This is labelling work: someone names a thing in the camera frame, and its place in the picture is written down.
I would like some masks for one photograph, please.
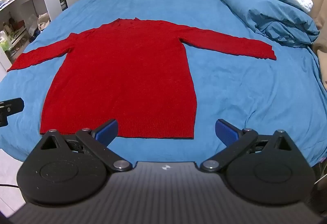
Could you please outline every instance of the white logo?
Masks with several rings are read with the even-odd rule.
[[[170,168],[171,168],[171,166],[169,166],[169,165],[165,165],[165,166],[163,166],[163,167],[161,167],[163,170],[169,170]]]

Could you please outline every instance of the red sweater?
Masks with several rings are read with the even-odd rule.
[[[9,71],[67,54],[45,98],[41,134],[74,134],[115,118],[122,137],[193,138],[197,100],[182,42],[276,60],[271,46],[259,40],[166,21],[117,19],[21,54]]]

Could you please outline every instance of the white desk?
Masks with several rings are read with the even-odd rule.
[[[34,5],[29,4],[29,1],[31,0],[10,1],[7,5],[0,9],[0,20],[3,16],[10,12],[16,21],[24,20],[26,24],[31,14],[35,14]],[[51,21],[53,21],[63,11],[59,0],[44,0],[44,3]],[[11,62],[0,47],[0,81],[6,75],[6,70],[8,70],[10,67]]]

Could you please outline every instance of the black cable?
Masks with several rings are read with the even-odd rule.
[[[1,184],[1,183],[0,183],[0,186],[19,188],[17,185],[11,185],[11,184]]]

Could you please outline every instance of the ribbed gray panel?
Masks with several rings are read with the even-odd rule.
[[[219,175],[202,173],[191,162],[138,162],[130,172],[115,173],[87,201],[56,209],[26,204],[10,220],[14,224],[308,224],[319,223],[320,217],[302,203],[281,208],[248,203],[231,193]]]

